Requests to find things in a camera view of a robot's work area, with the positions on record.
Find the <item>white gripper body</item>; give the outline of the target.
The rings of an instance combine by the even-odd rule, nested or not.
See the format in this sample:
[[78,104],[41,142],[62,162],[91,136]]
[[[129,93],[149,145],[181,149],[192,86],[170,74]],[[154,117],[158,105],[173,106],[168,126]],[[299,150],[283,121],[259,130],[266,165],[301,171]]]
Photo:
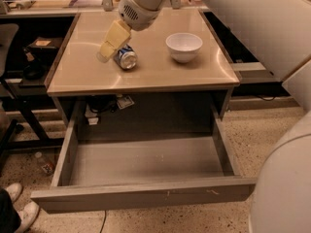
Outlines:
[[160,12],[161,0],[121,0],[121,19],[133,30],[142,31],[150,27]]

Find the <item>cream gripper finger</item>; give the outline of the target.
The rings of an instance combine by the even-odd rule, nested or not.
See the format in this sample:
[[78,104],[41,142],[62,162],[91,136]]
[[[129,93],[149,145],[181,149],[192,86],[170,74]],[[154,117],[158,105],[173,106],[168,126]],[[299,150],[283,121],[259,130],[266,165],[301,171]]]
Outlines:
[[131,28],[121,19],[114,20],[98,52],[100,61],[108,62],[131,38]]

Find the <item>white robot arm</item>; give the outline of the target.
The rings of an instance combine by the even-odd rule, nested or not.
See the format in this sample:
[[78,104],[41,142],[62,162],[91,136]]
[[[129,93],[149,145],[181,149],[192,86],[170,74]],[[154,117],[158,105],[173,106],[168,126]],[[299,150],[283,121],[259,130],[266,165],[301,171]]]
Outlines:
[[[264,161],[249,233],[311,233],[311,3],[308,0],[201,0],[305,110]],[[133,31],[156,20],[164,0],[120,0],[119,19],[100,47],[109,60]]]

